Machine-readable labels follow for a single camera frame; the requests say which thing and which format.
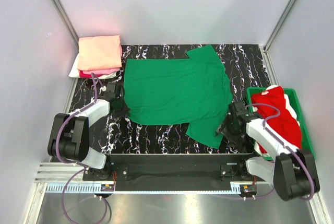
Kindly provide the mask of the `green t shirt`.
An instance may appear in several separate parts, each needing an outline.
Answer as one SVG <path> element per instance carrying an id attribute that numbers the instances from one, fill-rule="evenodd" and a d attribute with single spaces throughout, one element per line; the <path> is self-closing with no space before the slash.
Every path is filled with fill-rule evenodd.
<path id="1" fill-rule="evenodd" d="M 141 125 L 187 123 L 187 136 L 217 149 L 223 135 L 216 131 L 233 98 L 230 80 L 211 45 L 186 55 L 173 60 L 127 60 L 124 99 L 129 118 Z"/>

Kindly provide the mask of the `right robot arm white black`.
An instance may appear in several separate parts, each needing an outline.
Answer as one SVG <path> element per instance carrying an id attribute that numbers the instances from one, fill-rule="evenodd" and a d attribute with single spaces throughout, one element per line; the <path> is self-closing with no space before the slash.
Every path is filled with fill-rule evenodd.
<path id="1" fill-rule="evenodd" d="M 249 138 L 257 141 L 273 159 L 252 157 L 237 167 L 238 177 L 249 180 L 256 176 L 272 185 L 278 196 L 284 201 L 295 198 L 310 201 L 320 190 L 315 158 L 311 151 L 299 149 L 289 143 L 268 122 L 280 116 L 275 114 L 263 118 L 257 112 L 250 112 L 242 102 L 233 102 L 216 130 L 229 141 L 228 144 L 241 151 Z"/>

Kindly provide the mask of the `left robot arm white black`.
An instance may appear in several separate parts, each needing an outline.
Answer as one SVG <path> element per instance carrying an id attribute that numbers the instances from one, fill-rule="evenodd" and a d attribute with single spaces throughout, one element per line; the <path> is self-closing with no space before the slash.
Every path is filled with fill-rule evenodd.
<path id="1" fill-rule="evenodd" d="M 90 147 L 89 132 L 100 119 L 112 116 L 123 118 L 130 109 L 125 100 L 125 89 L 120 84 L 108 83 L 103 87 L 102 95 L 93 99 L 88 105 L 72 113 L 55 115 L 47 153 L 63 163 L 77 163 L 85 168 L 94 169 L 101 180 L 112 176 L 110 159 Z"/>

